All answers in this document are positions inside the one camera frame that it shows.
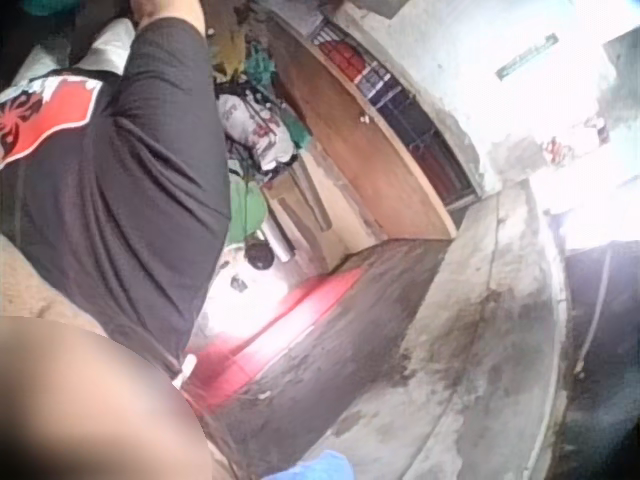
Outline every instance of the wooden board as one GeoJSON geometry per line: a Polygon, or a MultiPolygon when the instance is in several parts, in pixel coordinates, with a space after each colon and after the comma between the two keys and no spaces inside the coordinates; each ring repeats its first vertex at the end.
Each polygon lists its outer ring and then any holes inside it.
{"type": "Polygon", "coordinates": [[[355,85],[275,18],[270,49],[292,107],[391,238],[450,239],[456,229],[413,157],[355,85]],[[369,116],[369,123],[361,118],[369,116]]]}

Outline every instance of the bright light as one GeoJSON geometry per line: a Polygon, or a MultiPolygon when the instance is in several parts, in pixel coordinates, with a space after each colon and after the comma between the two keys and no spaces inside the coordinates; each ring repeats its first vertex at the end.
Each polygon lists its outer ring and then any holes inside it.
{"type": "Polygon", "coordinates": [[[207,335],[223,333],[235,338],[254,335],[273,318],[278,304],[288,293],[287,282],[275,269],[258,272],[246,262],[227,267],[220,272],[207,296],[205,308],[211,322],[207,335]],[[247,285],[243,292],[231,287],[234,275],[247,285]]]}
{"type": "Polygon", "coordinates": [[[562,234],[567,250],[640,240],[640,180],[569,212],[562,234]]]}

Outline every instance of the concrete wall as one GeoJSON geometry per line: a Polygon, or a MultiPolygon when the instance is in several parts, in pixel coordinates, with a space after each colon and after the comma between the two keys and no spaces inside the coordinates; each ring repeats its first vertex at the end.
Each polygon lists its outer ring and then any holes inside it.
{"type": "Polygon", "coordinates": [[[410,0],[392,20],[347,2],[334,20],[416,93],[481,195],[543,167],[540,142],[595,113],[615,77],[569,0],[410,0]],[[550,52],[497,78],[551,33],[550,52]]]}

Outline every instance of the leg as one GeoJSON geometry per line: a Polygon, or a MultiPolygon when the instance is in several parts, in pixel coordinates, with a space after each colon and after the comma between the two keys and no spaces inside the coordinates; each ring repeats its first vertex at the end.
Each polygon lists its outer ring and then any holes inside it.
{"type": "Polygon", "coordinates": [[[76,65],[85,70],[107,70],[122,75],[136,35],[126,18],[114,20],[94,42],[87,56],[76,65]]]}

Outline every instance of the concrete floor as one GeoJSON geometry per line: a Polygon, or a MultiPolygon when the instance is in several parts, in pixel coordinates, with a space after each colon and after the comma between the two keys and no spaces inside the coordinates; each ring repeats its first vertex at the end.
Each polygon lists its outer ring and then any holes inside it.
{"type": "Polygon", "coordinates": [[[368,271],[318,330],[217,415],[253,473],[300,460],[372,383],[408,381],[398,348],[448,245],[391,241],[344,265],[368,271]]]}
{"type": "Polygon", "coordinates": [[[219,416],[251,469],[333,449],[359,479],[527,475],[564,331],[541,219],[521,184],[469,209],[439,271],[446,244],[355,259],[373,266],[366,281],[219,416]]]}

